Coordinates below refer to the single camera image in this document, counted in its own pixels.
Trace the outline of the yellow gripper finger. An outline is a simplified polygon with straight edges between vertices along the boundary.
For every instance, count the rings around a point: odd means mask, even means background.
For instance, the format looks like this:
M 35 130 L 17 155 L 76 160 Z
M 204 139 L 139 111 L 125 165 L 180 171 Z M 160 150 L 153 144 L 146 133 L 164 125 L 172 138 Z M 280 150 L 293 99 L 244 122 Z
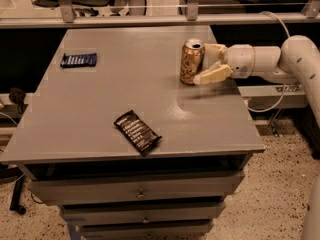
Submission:
M 225 63 L 228 48 L 224 44 L 205 43 L 204 65 L 209 67 L 216 62 Z
M 228 64 L 221 64 L 216 62 L 208 69 L 197 74 L 193 83 L 195 85 L 206 85 L 210 83 L 217 83 L 226 80 L 232 74 L 232 68 Z

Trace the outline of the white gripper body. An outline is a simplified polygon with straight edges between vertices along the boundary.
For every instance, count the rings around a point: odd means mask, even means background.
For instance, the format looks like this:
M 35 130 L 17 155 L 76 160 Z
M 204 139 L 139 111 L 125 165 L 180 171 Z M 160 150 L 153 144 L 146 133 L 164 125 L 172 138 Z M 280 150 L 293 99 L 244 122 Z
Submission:
M 231 67 L 233 78 L 246 79 L 253 71 L 254 48 L 248 44 L 233 45 L 225 52 L 224 61 Z

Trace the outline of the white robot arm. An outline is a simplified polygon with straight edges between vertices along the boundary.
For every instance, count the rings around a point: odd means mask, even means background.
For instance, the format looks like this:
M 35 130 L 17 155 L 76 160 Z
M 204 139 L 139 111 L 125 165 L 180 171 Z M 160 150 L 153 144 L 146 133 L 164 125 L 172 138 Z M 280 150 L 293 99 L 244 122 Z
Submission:
M 238 78 L 241 69 L 246 76 L 263 77 L 282 71 L 302 84 L 318 113 L 319 64 L 319 51 L 305 36 L 291 36 L 280 47 L 207 44 L 206 69 L 194 83 Z M 259 157 L 254 161 L 245 186 L 229 199 L 231 209 L 217 220 L 207 240 L 320 240 L 319 169 Z

